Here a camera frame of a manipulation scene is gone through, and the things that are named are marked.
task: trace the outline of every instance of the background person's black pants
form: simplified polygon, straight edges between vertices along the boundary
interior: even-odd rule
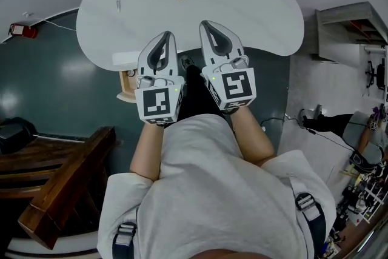
[[[345,127],[351,117],[352,114],[338,116],[324,116],[320,114],[317,120],[304,118],[303,125],[317,132],[332,132],[342,138]]]
[[[197,66],[190,65],[186,72],[187,92],[182,100],[177,122],[205,113],[225,118],[205,86],[205,80],[200,75],[200,69]]]

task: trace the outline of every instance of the wooden bench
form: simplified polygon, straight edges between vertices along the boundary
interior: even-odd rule
[[[85,141],[36,138],[0,156],[0,255],[23,235],[20,227],[48,249],[59,236],[97,230],[107,184],[103,160],[115,141],[114,128],[101,127]]]

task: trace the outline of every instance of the gray shoe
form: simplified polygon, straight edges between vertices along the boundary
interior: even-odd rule
[[[307,118],[306,110],[303,108],[303,109],[301,109],[301,111],[299,111],[299,114],[298,114],[298,123],[299,123],[300,127],[305,127],[304,126],[304,119],[305,118]]]
[[[317,105],[314,112],[314,120],[318,120],[319,115],[322,115],[322,105]]]
[[[182,55],[181,64],[184,71],[187,70],[188,66],[195,65],[194,61],[191,58],[189,58],[187,55]]]

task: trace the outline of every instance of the red item on shelf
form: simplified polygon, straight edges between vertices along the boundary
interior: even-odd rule
[[[38,35],[38,29],[31,26],[13,23],[10,26],[8,35],[35,38]]]

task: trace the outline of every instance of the strap buckle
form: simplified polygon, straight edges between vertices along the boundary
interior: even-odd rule
[[[295,204],[296,208],[298,208],[298,210],[301,212],[305,212],[310,208],[316,206],[314,197],[307,192],[300,193],[295,199]]]
[[[132,222],[123,223],[118,227],[115,237],[115,244],[129,247],[136,233],[136,224]]]

